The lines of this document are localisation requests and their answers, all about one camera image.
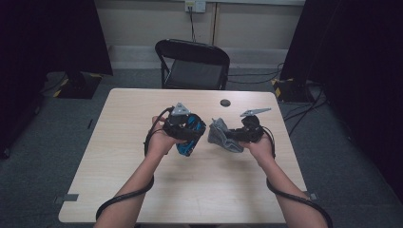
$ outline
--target gray carpet floor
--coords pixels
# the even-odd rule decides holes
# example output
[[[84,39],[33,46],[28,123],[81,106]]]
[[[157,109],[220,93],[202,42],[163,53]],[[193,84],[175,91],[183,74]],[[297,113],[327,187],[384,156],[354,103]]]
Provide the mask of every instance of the gray carpet floor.
[[[230,74],[274,71],[231,69]],[[63,76],[49,74],[45,87]],[[272,76],[230,76],[227,90],[273,92],[269,82],[259,83]],[[57,198],[68,191],[110,89],[160,88],[160,83],[158,69],[116,69],[114,76],[104,77],[91,100],[53,98],[57,87],[45,92],[40,112],[14,143],[11,157],[0,161],[0,227],[91,227],[61,223]],[[312,87],[315,97],[319,91]],[[324,101],[322,94],[318,103]],[[308,108],[284,103],[279,107],[284,117]],[[286,122],[289,131],[297,120]],[[335,227],[403,227],[403,206],[329,105],[310,111],[290,138],[309,192],[317,194],[316,203],[328,211]]]

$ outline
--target hand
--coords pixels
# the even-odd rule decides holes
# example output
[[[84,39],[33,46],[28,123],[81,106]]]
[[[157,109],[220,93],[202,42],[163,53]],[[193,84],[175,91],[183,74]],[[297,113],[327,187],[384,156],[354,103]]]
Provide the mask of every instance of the hand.
[[[157,118],[157,116],[154,116],[152,118],[152,123],[155,123]],[[154,129],[151,130],[151,132],[154,132],[154,134],[151,136],[148,145],[147,156],[156,155],[162,157],[168,153],[174,144],[183,143],[183,141],[174,139],[163,131],[163,126],[160,124],[160,122],[164,121],[165,118],[161,117],[160,120],[155,124]]]
[[[258,142],[240,142],[240,146],[248,148],[258,163],[274,159],[272,144],[270,143],[269,136],[266,134],[263,134]]]

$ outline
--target chair seat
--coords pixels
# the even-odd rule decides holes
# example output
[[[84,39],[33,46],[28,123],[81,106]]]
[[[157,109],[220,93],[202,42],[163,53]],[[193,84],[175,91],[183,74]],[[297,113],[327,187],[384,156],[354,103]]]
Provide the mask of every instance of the chair seat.
[[[171,88],[216,89],[221,86],[223,66],[176,60],[168,74],[165,86]]]

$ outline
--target person's right arm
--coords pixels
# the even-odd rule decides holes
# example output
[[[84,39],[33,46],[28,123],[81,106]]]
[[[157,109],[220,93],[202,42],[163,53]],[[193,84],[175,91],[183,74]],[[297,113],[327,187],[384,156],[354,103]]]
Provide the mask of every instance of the person's right arm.
[[[272,146],[267,135],[264,135],[259,142],[240,142],[240,145],[249,149],[259,166],[263,169],[267,179],[276,189],[284,193],[308,199],[276,163],[272,156]],[[289,227],[327,227],[324,217],[316,209],[278,195],[276,195],[276,197]]]

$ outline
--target person's left hand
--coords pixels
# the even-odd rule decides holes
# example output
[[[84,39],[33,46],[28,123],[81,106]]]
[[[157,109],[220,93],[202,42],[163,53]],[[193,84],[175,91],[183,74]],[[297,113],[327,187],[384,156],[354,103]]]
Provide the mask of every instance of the person's left hand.
[[[157,118],[157,116],[154,116],[152,118],[152,123],[156,122]],[[157,155],[162,157],[168,153],[174,144],[183,143],[183,141],[174,139],[163,131],[163,126],[160,124],[160,122],[164,121],[165,118],[161,117],[160,120],[155,124],[154,129],[152,129],[151,132],[155,133],[151,136],[147,155]]]

